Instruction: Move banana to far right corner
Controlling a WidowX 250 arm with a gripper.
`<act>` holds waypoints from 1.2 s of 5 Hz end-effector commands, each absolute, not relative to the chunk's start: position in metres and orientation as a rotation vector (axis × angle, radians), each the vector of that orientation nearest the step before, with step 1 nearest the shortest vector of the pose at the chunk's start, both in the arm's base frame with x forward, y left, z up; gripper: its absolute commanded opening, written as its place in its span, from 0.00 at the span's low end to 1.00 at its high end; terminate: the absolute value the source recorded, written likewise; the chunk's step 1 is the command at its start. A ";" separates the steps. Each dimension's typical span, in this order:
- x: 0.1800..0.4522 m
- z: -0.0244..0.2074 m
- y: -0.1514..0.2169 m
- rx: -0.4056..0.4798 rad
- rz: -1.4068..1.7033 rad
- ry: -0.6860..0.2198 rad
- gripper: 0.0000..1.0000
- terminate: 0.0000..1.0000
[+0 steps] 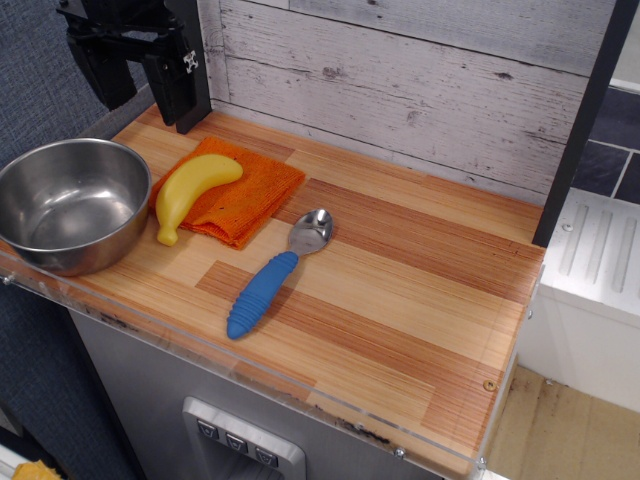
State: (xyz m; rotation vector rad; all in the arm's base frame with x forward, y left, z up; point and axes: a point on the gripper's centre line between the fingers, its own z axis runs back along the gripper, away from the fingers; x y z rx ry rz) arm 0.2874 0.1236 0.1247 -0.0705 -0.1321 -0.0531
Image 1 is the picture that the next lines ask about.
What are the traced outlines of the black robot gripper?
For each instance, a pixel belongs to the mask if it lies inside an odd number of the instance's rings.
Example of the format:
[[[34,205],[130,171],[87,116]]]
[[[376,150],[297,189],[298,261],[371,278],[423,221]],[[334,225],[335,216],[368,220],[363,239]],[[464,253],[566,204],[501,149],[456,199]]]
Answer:
[[[152,33],[156,39],[142,65],[166,125],[196,105],[196,52],[183,35],[183,22],[164,1],[59,1],[56,11],[68,23],[67,43],[76,64],[100,102],[113,111],[136,95],[127,60],[96,39],[125,33]]]

